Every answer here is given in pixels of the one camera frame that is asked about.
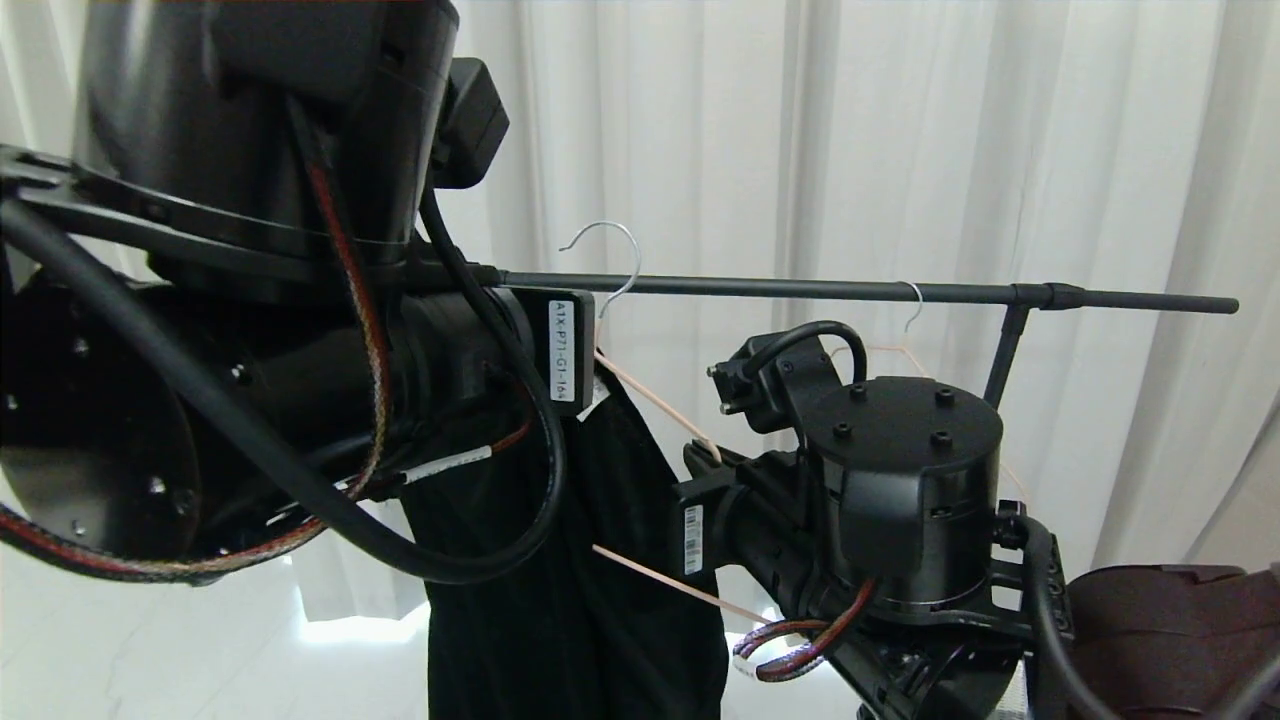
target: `hanger hook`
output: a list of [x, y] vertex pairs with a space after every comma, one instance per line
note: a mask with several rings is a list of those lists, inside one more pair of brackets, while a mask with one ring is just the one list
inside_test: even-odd
[[911, 323], [914, 323], [915, 319], [919, 318], [920, 313], [924, 310], [924, 293], [920, 292], [920, 286], [915, 283], [909, 283], [906, 281], [897, 281], [897, 282], [909, 286], [911, 290], [915, 291], [915, 314], [913, 314], [911, 318], [906, 322], [906, 324], [902, 325], [902, 337], [906, 337], [906, 333], [911, 332]]
[[635, 256], [635, 265], [631, 269], [631, 277], [627, 278], [627, 282], [622, 283], [622, 287], [620, 287], [612, 295], [609, 295], [604, 300], [603, 305], [600, 305], [600, 311], [599, 311], [599, 314], [596, 316], [603, 322], [604, 320], [604, 313], [609, 309], [609, 304], [613, 302], [614, 300], [622, 297], [623, 295], [626, 295], [627, 291], [631, 290], [631, 287], [636, 284], [636, 278], [640, 277], [640, 265], [644, 261], [644, 256], [640, 252], [640, 243], [636, 242], [636, 236], [631, 234], [631, 231], [628, 231], [626, 225], [623, 225], [622, 223], [614, 223], [613, 220], [595, 220], [595, 222], [591, 222], [591, 223], [588, 223], [588, 224], [582, 225], [582, 229], [577, 231], [577, 234], [573, 236], [573, 240], [571, 240], [570, 243], [566, 245], [564, 247], [561, 247], [559, 251], [564, 252], [566, 250], [572, 250], [573, 246], [577, 245], [577, 241], [584, 234], [586, 234], [586, 231], [589, 231], [591, 228], [595, 228], [595, 227], [600, 227], [600, 225], [618, 229], [618, 231], [622, 232], [622, 234], [627, 236], [627, 240], [631, 241], [631, 252]]

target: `black fabric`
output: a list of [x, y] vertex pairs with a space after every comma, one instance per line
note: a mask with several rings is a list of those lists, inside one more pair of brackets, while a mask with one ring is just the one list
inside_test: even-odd
[[[676, 477], [621, 384], [600, 373], [611, 396], [585, 421], [563, 421], [570, 492], [543, 548], [488, 583], [428, 584], [433, 719], [719, 717], [728, 666], [719, 610], [591, 551], [596, 543], [658, 569], [675, 556]], [[500, 434], [492, 416], [452, 423], [444, 445], [477, 433]], [[415, 538], [477, 555], [517, 537], [547, 478], [534, 434], [406, 488]], [[700, 589], [714, 594], [714, 578]]]

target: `white curtain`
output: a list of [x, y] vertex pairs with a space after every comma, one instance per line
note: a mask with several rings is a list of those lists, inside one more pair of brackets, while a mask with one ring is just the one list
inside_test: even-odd
[[[65, 152], [84, 4], [0, 9], [0, 141]], [[472, 259], [627, 272], [628, 247], [607, 231], [556, 251], [608, 218], [635, 231], [646, 273], [1239, 296], [1235, 316], [1037, 313], [1001, 407], [1004, 459], [1070, 573], [1192, 547], [1280, 391], [1275, 4], [460, 12], [457, 54], [489, 64], [512, 120], [484, 183], [442, 201]], [[140, 272], [136, 254], [115, 258]], [[636, 296], [613, 305], [603, 343], [717, 441], [755, 454], [781, 441], [722, 418], [703, 368], [813, 318], [895, 345], [913, 311]], [[1000, 319], [931, 305], [905, 342], [980, 392]], [[910, 372], [872, 355], [873, 374]], [[685, 433], [640, 406], [678, 466]], [[325, 568], [364, 577], [339, 565]], [[406, 606], [392, 579], [361, 582]]]

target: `glossy tile floor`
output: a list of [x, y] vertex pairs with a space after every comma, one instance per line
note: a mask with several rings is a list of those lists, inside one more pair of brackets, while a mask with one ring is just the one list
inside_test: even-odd
[[[285, 561], [195, 589], [86, 580], [3, 548], [0, 717], [422, 720], [428, 611], [307, 623]], [[723, 707], [851, 719], [858, 701], [829, 667], [781, 685], [730, 670]]]

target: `barcode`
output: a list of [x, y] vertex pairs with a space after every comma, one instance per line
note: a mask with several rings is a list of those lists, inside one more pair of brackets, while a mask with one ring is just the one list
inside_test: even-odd
[[703, 506], [685, 509], [685, 574], [703, 569]]

